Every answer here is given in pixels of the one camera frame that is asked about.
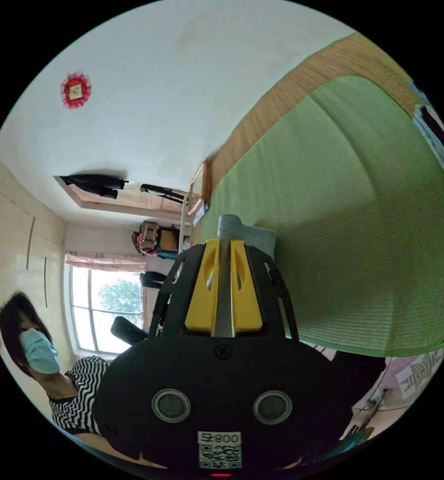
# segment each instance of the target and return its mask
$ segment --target green mattress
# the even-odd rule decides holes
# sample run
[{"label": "green mattress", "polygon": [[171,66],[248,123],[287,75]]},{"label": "green mattress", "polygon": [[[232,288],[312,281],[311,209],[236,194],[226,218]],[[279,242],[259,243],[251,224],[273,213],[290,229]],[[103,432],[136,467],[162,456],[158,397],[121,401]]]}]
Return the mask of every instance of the green mattress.
[{"label": "green mattress", "polygon": [[201,220],[277,231],[300,339],[371,356],[444,345],[444,174],[377,85],[343,76],[306,96],[230,170]]}]

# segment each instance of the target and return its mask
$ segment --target pink curtain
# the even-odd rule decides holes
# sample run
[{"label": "pink curtain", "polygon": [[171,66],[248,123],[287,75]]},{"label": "pink curtain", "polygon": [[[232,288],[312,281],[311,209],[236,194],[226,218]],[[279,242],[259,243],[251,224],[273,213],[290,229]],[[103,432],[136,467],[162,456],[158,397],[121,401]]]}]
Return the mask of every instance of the pink curtain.
[{"label": "pink curtain", "polygon": [[65,262],[72,267],[103,270],[104,272],[144,273],[147,265],[139,254],[125,255],[88,251],[68,251]]}]

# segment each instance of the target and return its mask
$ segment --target striped shirt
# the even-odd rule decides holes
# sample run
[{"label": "striped shirt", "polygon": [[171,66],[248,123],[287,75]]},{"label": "striped shirt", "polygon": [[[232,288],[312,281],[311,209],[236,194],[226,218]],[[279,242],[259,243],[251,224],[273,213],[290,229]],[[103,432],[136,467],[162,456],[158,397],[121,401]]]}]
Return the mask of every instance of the striped shirt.
[{"label": "striped shirt", "polygon": [[49,398],[52,420],[58,427],[71,435],[101,434],[92,415],[92,405],[108,368],[109,364],[104,359],[87,356],[76,361],[65,373],[78,389],[78,395],[57,400]]}]

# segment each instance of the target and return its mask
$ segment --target surgical mask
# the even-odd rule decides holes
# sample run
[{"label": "surgical mask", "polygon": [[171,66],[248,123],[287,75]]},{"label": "surgical mask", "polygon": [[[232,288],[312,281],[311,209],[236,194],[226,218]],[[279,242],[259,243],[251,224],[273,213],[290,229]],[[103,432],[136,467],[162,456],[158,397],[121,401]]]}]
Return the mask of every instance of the surgical mask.
[{"label": "surgical mask", "polygon": [[60,372],[59,354],[47,337],[30,328],[19,335],[28,364],[41,374],[57,374]]}]

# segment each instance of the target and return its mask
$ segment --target red paper ornament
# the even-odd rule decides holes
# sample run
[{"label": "red paper ornament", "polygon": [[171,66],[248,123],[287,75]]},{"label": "red paper ornament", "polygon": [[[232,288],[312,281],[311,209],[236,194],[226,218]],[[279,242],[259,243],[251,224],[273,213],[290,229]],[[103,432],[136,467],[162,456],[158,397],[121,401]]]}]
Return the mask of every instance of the red paper ornament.
[{"label": "red paper ornament", "polygon": [[72,73],[60,86],[64,107],[78,109],[85,104],[92,92],[89,78],[83,73]]}]

